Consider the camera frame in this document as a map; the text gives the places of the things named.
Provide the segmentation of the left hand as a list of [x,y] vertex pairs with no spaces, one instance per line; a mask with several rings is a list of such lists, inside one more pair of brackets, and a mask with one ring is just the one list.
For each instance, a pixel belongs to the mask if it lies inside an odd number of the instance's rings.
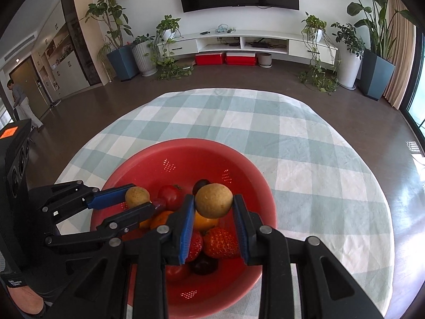
[[29,286],[7,287],[11,299],[15,305],[24,313],[29,315],[39,315],[44,308],[44,300],[35,293]]

